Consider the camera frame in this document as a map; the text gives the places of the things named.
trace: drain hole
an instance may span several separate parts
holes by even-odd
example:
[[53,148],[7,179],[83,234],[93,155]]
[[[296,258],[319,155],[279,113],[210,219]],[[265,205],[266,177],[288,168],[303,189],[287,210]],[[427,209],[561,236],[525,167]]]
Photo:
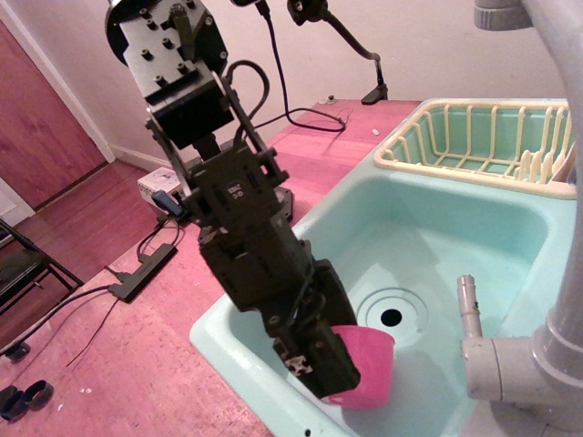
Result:
[[384,326],[388,326],[392,328],[393,326],[397,326],[403,320],[403,315],[399,310],[387,310],[381,316],[381,322]]

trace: sink basin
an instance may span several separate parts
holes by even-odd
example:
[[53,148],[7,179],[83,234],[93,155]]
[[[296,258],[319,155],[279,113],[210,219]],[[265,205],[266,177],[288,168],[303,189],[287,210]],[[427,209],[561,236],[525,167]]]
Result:
[[465,395],[456,279],[476,278],[485,336],[530,335],[556,299],[576,203],[402,173],[361,162],[294,231],[328,258],[360,325],[395,338],[390,402],[328,405],[283,367],[258,313],[227,297],[190,338],[281,436],[454,436]]

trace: door frame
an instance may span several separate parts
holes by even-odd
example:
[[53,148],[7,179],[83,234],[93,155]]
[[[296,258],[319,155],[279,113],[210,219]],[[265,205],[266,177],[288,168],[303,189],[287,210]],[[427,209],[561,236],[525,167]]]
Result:
[[107,141],[97,125],[93,122],[71,88],[68,87],[56,67],[45,55],[35,39],[30,35],[25,25],[20,18],[18,18],[18,15],[16,15],[6,0],[0,0],[0,21],[4,23],[8,31],[15,38],[16,42],[25,50],[28,57],[30,57],[36,65],[48,84],[53,87],[61,100],[63,100],[68,110],[87,132],[87,135],[93,140],[97,149],[101,152],[107,162],[115,161],[116,157],[107,145]]
[[8,225],[15,226],[22,220],[35,215],[35,211],[2,178],[0,178],[0,192],[13,204],[6,211],[0,210],[0,217]]

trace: white box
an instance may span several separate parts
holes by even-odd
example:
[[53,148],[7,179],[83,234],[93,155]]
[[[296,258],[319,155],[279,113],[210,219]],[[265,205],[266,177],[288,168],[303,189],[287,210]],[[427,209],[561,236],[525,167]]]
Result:
[[143,178],[138,179],[138,189],[142,198],[149,204],[156,206],[152,200],[152,194],[156,191],[164,191],[169,196],[181,192],[181,186],[176,173],[167,168],[159,168]]

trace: sink drain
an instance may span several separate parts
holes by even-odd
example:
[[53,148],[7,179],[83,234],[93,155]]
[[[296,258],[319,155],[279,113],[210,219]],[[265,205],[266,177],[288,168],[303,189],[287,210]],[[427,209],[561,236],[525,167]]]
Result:
[[397,326],[403,320],[403,314],[399,310],[387,310],[381,316],[381,322],[384,326],[388,326],[392,328],[393,326]]
[[391,334],[399,347],[419,340],[427,317],[427,307],[416,294],[397,288],[375,291],[356,311],[359,325]]

